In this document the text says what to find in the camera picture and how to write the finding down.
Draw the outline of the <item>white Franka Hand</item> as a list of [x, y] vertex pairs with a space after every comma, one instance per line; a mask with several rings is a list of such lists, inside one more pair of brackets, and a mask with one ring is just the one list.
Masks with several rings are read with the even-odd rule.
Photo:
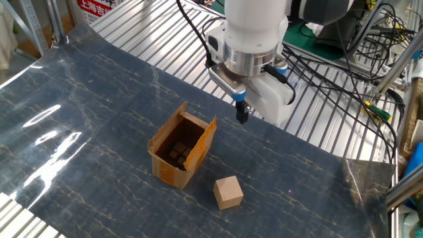
[[292, 89], [279, 82], [269, 73], [248, 78], [245, 81], [247, 93], [245, 101], [235, 104], [236, 119], [244, 124], [249, 119], [250, 106], [270, 124], [279, 126], [291, 113], [289, 102], [293, 98]]

